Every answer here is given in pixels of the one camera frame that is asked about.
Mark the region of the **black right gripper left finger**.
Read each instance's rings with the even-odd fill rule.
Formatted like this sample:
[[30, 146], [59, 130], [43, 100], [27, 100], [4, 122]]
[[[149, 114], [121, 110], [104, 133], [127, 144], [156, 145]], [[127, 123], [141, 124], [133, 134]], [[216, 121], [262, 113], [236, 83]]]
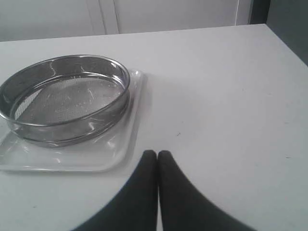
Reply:
[[155, 231], [158, 210], [157, 155], [143, 152], [117, 195], [77, 231]]

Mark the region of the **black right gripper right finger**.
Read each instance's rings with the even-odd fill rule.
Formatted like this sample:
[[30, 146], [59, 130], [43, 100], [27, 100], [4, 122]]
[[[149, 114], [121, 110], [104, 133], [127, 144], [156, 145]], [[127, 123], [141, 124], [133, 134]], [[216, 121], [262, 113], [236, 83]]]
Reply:
[[204, 197], [171, 152], [158, 154], [159, 200], [165, 231], [252, 231]]

